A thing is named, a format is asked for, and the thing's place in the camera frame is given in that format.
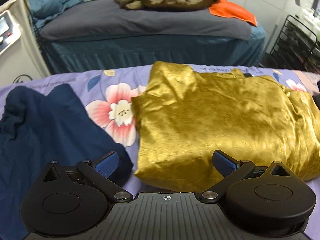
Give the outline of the white control panel device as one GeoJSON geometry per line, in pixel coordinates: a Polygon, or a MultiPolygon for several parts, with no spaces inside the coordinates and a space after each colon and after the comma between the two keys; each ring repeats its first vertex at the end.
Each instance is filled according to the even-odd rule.
{"type": "Polygon", "coordinates": [[[20,25],[15,22],[9,10],[1,13],[0,18],[0,53],[3,54],[21,37],[20,25]]]}

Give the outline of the gold satin jacket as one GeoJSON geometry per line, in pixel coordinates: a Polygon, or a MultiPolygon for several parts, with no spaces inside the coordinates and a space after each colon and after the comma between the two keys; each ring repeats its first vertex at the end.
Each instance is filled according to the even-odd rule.
{"type": "Polygon", "coordinates": [[[210,188],[221,180],[212,166],[215,150],[258,166],[281,161],[304,180],[319,176],[319,109],[311,94],[270,76],[156,62],[132,110],[139,134],[135,175],[151,186],[210,188]]]}

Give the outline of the purple floral bed sheet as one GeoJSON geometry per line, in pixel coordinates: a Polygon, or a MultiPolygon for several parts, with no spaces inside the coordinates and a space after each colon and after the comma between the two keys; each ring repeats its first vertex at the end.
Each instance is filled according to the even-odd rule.
{"type": "MultiPolygon", "coordinates": [[[[17,86],[31,88],[43,95],[55,87],[68,84],[80,99],[90,119],[102,128],[112,139],[122,144],[133,164],[131,174],[124,185],[126,190],[135,194],[145,184],[136,177],[139,152],[139,134],[132,99],[145,92],[153,65],[120,68],[116,70],[92,70],[83,73],[52,75],[42,80],[1,89],[1,118],[8,93],[17,86]]],[[[228,73],[240,70],[245,77],[270,76],[279,84],[292,90],[307,92],[300,80],[290,70],[259,69],[255,67],[212,67],[196,66],[191,68],[199,73],[228,73]]]]}

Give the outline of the orange cloth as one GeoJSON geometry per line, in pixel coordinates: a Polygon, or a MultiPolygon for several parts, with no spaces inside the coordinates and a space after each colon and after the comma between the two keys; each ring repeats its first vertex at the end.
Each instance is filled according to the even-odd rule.
{"type": "Polygon", "coordinates": [[[236,18],[238,20],[247,22],[252,26],[258,26],[258,22],[254,14],[242,6],[228,0],[219,0],[216,3],[213,3],[209,7],[209,12],[214,16],[223,18],[236,18]]]}

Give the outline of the teal bed skirt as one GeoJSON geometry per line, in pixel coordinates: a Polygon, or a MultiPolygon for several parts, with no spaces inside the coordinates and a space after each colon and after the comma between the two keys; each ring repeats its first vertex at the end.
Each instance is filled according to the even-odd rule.
{"type": "Polygon", "coordinates": [[[247,41],[203,35],[89,36],[49,41],[41,38],[44,60],[52,74],[118,69],[157,61],[212,66],[256,67],[266,33],[251,28],[247,41]]]}

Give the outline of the grey bed cover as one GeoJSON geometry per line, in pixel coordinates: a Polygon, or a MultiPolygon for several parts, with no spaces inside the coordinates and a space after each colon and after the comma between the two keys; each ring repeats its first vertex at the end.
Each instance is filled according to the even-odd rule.
{"type": "Polygon", "coordinates": [[[95,0],[67,9],[47,23],[47,40],[84,36],[198,35],[249,40],[252,27],[236,18],[212,15],[208,9],[185,12],[121,9],[114,0],[95,0]]]}

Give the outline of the blue pillow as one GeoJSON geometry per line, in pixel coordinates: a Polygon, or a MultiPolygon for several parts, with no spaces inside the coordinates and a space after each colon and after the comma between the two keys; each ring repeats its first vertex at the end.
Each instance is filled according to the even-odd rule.
{"type": "Polygon", "coordinates": [[[66,10],[84,3],[83,0],[28,0],[34,27],[41,30],[66,10]]]}

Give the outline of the navy blue garment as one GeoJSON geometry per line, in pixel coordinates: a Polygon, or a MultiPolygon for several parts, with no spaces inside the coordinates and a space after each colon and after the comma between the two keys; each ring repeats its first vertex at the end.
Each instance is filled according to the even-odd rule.
{"type": "Polygon", "coordinates": [[[117,152],[119,164],[110,180],[124,185],[133,168],[130,156],[90,119],[70,85],[47,95],[24,86],[12,89],[1,118],[1,239],[27,234],[20,205],[47,163],[73,166],[111,151],[117,152]]]}

